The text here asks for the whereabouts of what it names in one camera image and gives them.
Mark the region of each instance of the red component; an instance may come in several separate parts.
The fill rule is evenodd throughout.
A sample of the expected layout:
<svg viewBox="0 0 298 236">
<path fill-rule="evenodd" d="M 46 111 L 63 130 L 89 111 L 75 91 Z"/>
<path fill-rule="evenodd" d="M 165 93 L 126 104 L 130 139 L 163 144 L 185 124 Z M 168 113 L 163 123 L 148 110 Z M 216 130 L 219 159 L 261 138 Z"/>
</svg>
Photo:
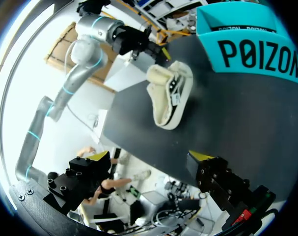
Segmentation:
<svg viewBox="0 0 298 236">
<path fill-rule="evenodd" d="M 236 223 L 248 220 L 251 217 L 251 213 L 248 210 L 244 210 L 242 214 L 238 217 L 238 219 L 232 224 L 235 225 Z"/>
</svg>

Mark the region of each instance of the white cable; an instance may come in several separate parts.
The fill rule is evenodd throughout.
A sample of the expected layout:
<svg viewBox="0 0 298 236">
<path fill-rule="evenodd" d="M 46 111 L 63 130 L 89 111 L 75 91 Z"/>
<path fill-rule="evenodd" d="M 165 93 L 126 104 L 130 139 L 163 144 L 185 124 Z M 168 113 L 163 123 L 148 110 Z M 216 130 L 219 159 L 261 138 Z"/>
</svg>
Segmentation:
<svg viewBox="0 0 298 236">
<path fill-rule="evenodd" d="M 65 55 L 65 64 L 64 64 L 64 70 L 65 70 L 65 77 L 66 77 L 66 79 L 67 79 L 67 59 L 68 59 L 69 53 L 70 53 L 71 49 L 73 48 L 74 44 L 75 44 L 76 42 L 79 42 L 79 41 L 83 41 L 83 40 L 82 40 L 82 39 L 78 39 L 78 40 L 76 40 L 76 41 L 73 41 L 73 42 L 70 44 L 69 48 L 67 49 L 67 52 L 66 52 L 66 55 Z M 96 132 L 94 132 L 94 130 L 93 130 L 89 125 L 87 125 L 82 119 L 80 119 L 80 118 L 79 118 L 79 117 L 78 117 L 78 116 L 77 116 L 77 115 L 70 109 L 70 107 L 69 107 L 68 104 L 67 104 L 67 108 L 69 109 L 70 113 L 71 113 L 75 118 L 77 118 L 77 120 L 79 120 L 85 127 L 87 127 L 92 133 L 95 134 L 95 136 L 96 136 L 96 137 L 98 138 L 98 140 L 99 140 L 99 143 L 100 143 L 100 145 L 101 145 L 103 151 L 105 151 L 105 148 L 104 148 L 104 146 L 103 146 L 103 144 L 102 144 L 102 142 L 101 142 L 101 140 L 100 140 L 100 137 L 96 134 Z"/>
<path fill-rule="evenodd" d="M 158 223 L 155 223 L 154 222 L 154 215 L 152 216 L 152 218 L 151 218 L 151 223 L 153 224 L 153 225 L 155 225 L 155 226 L 157 226 L 157 227 L 164 227 L 164 228 L 169 228 L 169 227 L 175 227 L 175 226 L 177 226 L 177 224 L 176 225 L 165 225 L 165 224 L 163 224 L 160 220 L 159 220 L 159 214 L 161 214 L 161 213 L 163 213 L 163 212 L 169 212 L 170 210 L 162 210 L 162 211 L 160 211 L 160 212 L 158 212 L 157 214 L 156 214 L 156 221 L 158 222 Z M 169 215 L 168 217 L 162 217 L 161 219 L 165 219 L 165 218 L 170 218 L 170 217 L 172 217 L 172 216 L 176 216 L 175 214 L 172 214 L 172 215 Z"/>
<path fill-rule="evenodd" d="M 124 219 L 127 218 L 126 215 L 120 216 L 120 217 L 116 217 L 116 218 L 107 218 L 107 219 L 93 219 L 93 220 L 89 220 L 89 223 L 102 223 L 102 222 L 109 222 L 109 221 L 114 221 L 114 220 L 120 220 L 120 219 Z"/>
<path fill-rule="evenodd" d="M 75 117 L 75 118 L 77 118 L 77 120 L 79 120 L 85 127 L 87 127 L 92 133 L 94 133 L 95 134 L 95 136 L 98 138 L 98 140 L 99 140 L 99 143 L 100 143 L 100 145 L 101 145 L 101 147 L 102 147 L 102 149 L 103 149 L 103 151 L 105 151 L 105 148 L 104 148 L 104 146 L 103 146 L 103 144 L 102 144 L 102 142 L 101 142 L 101 140 L 100 140 L 100 138 L 99 138 L 99 136 L 96 134 L 96 132 L 94 132 L 94 130 L 89 126 L 89 125 L 87 125 L 82 119 L 80 119 L 71 109 L 70 109 L 70 107 L 69 107 L 69 105 L 67 104 L 67 108 L 69 109 L 69 111 L 71 112 L 71 114 Z"/>
</svg>

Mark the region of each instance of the person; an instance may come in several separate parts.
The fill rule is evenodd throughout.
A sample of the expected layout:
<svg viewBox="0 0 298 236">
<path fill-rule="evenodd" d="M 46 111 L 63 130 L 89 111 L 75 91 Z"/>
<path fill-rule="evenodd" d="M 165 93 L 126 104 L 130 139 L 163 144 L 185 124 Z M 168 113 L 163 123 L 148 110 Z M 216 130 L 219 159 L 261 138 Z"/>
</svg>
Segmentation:
<svg viewBox="0 0 298 236">
<path fill-rule="evenodd" d="M 93 147 L 85 147 L 80 151 L 78 151 L 77 157 L 82 158 L 85 153 L 95 153 L 95 152 L 96 150 Z M 128 162 L 128 155 L 123 155 L 122 157 L 117 159 L 112 158 L 110 159 L 109 167 L 111 165 L 117 165 L 117 164 L 125 165 L 127 162 Z M 115 188 L 123 187 L 132 181 L 145 180 L 150 176 L 150 174 L 151 174 L 151 171 L 146 170 L 139 174 L 134 175 L 132 178 L 122 178 L 122 179 L 113 180 L 113 179 L 109 179 L 109 174 L 107 172 L 107 174 L 103 175 L 104 176 L 103 180 L 100 181 L 101 182 L 100 186 L 96 189 L 93 196 L 90 197 L 89 199 L 84 199 L 83 203 L 93 206 L 95 205 L 97 199 L 100 198 L 101 194 L 105 196 L 109 196 L 111 193 L 116 191 Z M 48 179 L 50 178 L 55 179 L 58 177 L 58 173 L 50 172 L 47 177 Z"/>
</svg>

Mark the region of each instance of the teal sign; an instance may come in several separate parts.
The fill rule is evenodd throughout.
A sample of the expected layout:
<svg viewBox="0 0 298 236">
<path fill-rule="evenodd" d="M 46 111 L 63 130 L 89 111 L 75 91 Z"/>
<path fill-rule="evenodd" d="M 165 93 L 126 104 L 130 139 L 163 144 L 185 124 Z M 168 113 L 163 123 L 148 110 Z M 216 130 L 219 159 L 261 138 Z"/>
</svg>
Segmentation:
<svg viewBox="0 0 298 236">
<path fill-rule="evenodd" d="M 270 75 L 298 83 L 297 50 L 268 7 L 215 3 L 199 7 L 197 18 L 197 36 L 215 72 Z"/>
</svg>

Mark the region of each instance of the robotic arm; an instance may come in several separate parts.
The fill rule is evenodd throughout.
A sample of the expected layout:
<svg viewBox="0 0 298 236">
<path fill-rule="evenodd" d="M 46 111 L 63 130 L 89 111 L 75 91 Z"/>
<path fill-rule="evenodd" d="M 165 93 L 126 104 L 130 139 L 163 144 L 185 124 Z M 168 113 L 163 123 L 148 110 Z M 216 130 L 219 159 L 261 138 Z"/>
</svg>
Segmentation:
<svg viewBox="0 0 298 236">
<path fill-rule="evenodd" d="M 48 97 L 41 100 L 29 131 L 27 132 L 18 163 L 18 180 L 37 181 L 46 186 L 46 175 L 32 167 L 41 140 L 45 117 L 59 120 L 67 103 L 80 86 L 98 69 L 106 65 L 108 57 L 100 48 L 100 43 L 107 43 L 121 55 L 133 51 L 136 59 L 140 52 L 152 57 L 160 53 L 160 47 L 149 41 L 150 28 L 144 32 L 125 26 L 122 21 L 96 14 L 84 15 L 76 25 L 78 40 L 74 42 L 71 58 L 76 66 L 66 75 L 66 82 L 54 101 Z"/>
</svg>

